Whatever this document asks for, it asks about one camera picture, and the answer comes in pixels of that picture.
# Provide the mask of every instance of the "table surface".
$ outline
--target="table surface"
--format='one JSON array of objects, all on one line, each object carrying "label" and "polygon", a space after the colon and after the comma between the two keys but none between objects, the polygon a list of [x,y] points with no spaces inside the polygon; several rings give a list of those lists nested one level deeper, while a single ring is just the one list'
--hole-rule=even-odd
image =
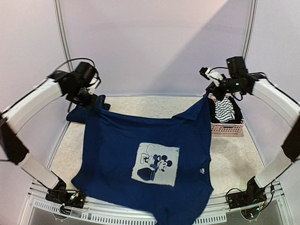
[{"label": "table surface", "polygon": [[[200,97],[107,97],[110,111],[151,118],[170,118],[185,111]],[[70,123],[51,164],[68,188],[82,163],[85,125]],[[243,137],[213,137],[211,140],[210,179],[213,194],[231,188],[245,189],[247,181],[263,169],[262,160],[246,127]]]}]

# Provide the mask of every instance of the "mickey mouse graphic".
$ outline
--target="mickey mouse graphic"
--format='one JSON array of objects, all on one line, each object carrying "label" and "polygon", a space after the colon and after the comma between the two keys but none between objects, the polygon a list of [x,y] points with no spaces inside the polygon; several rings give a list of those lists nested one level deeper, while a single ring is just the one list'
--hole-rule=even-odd
[{"label": "mickey mouse graphic", "polygon": [[164,172],[166,168],[172,166],[173,164],[172,161],[171,160],[167,161],[167,159],[168,156],[166,155],[161,156],[155,154],[154,156],[151,156],[148,154],[148,151],[147,153],[142,153],[140,163],[148,164],[149,167],[139,169],[137,171],[137,175],[145,181],[154,180],[157,171]]}]

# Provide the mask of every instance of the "white backdrop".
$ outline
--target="white backdrop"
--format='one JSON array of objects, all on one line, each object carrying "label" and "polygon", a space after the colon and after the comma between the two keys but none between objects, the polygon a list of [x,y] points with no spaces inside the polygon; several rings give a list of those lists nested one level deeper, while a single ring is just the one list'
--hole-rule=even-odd
[{"label": "white backdrop", "polygon": [[[39,84],[64,56],[53,1],[2,0],[0,7],[0,111]],[[60,99],[29,121],[19,136],[46,163],[65,125],[68,104]],[[0,158],[5,154],[0,148]],[[11,163],[0,163],[0,224],[16,225],[31,177]]]},{"label": "white backdrop", "polygon": [[250,0],[64,0],[71,57],[90,57],[97,94],[202,94],[198,71],[242,54]]},{"label": "white backdrop", "polygon": [[[247,57],[250,72],[263,71],[279,88],[300,100],[300,2],[258,1],[255,26]],[[263,161],[268,164],[278,153],[290,128],[265,103],[252,96],[241,102],[247,125]],[[280,181],[292,212],[300,224],[300,163],[293,165]]]}]

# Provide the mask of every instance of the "black and white striped cloth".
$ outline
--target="black and white striped cloth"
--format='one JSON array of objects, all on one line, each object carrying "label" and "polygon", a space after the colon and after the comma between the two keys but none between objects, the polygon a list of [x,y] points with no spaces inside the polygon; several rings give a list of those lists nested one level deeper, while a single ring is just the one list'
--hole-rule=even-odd
[{"label": "black and white striped cloth", "polygon": [[233,105],[227,97],[225,97],[222,101],[217,101],[215,104],[215,116],[217,120],[221,123],[226,123],[235,119]]}]

